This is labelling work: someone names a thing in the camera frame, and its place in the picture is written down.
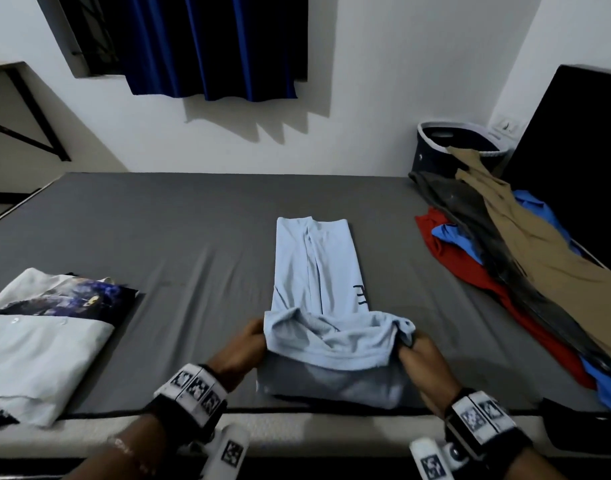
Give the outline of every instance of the red garment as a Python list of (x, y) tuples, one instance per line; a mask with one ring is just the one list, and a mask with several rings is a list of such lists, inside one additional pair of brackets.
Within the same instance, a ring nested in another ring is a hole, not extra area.
[(494, 281), (486, 269), (472, 259), (460, 247), (443, 242), (432, 235), (432, 229), (442, 224), (450, 224), (450, 221), (433, 207), (429, 208), (425, 216), (414, 217), (422, 233), (430, 253), (445, 266), (452, 274), (471, 285), (483, 290), (492, 291), (501, 301), (502, 305), (510, 312), (519, 324), (531, 334), (536, 341), (543, 345), (566, 370), (568, 370), (584, 387), (597, 389), (595, 380), (588, 375), (582, 366), (579, 356), (569, 347), (559, 342), (548, 330), (543, 328), (526, 312), (518, 309), (510, 299), (508, 290), (504, 285)]

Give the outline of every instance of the hand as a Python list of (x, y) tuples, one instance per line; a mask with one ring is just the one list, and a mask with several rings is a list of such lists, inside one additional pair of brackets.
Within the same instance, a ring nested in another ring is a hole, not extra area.
[(450, 371), (446, 359), (432, 339), (422, 331), (414, 332), (413, 347), (398, 346), (398, 355), (422, 400), (439, 417), (461, 391), (461, 384)]
[(259, 365), (266, 350), (263, 319), (257, 318), (207, 361), (207, 366), (217, 375), (221, 385), (232, 392), (245, 375)]

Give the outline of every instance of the bed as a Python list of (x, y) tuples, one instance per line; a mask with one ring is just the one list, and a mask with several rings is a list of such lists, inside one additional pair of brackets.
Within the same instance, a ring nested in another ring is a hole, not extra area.
[[(27, 267), (111, 276), (140, 290), (51, 430), (0, 429), (0, 458), (85, 456), (125, 426), (186, 362), (202, 362), (269, 308), (278, 217), (348, 219), (372, 310), (427, 331), (466, 384), (495, 396), (547, 444), (543, 397), (604, 411), (493, 298), (427, 250), (414, 216), (427, 204), (408, 178), (71, 173), (0, 218), (0, 290)], [(406, 454), (442, 436), (416, 391), (393, 411), (264, 396), (249, 374), (222, 421), (252, 429), (251, 454)], [(333, 450), (326, 445), (336, 444)]]

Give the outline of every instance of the person's left hand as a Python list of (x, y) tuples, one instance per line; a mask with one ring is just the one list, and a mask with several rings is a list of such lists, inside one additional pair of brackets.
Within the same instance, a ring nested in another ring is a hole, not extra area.
[(245, 375), (257, 367), (266, 353), (263, 319), (253, 319), (243, 331), (207, 361), (221, 385), (232, 392)]

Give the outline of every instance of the gray bed sheet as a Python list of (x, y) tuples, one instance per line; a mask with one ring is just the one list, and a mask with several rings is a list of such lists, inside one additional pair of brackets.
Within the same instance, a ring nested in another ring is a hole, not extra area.
[[(141, 291), (66, 411), (121, 414), (269, 309), (278, 217), (348, 219), (370, 308), (427, 331), (464, 384), (515, 411), (534, 410), (542, 397), (604, 411), (493, 298), (430, 255), (414, 221), (426, 212), (408, 178), (71, 173), (0, 220), (0, 290), (36, 267), (111, 276)], [(404, 405), (407, 413), (423, 406), (412, 386)], [(229, 407), (309, 406), (262, 395), (253, 373)]]

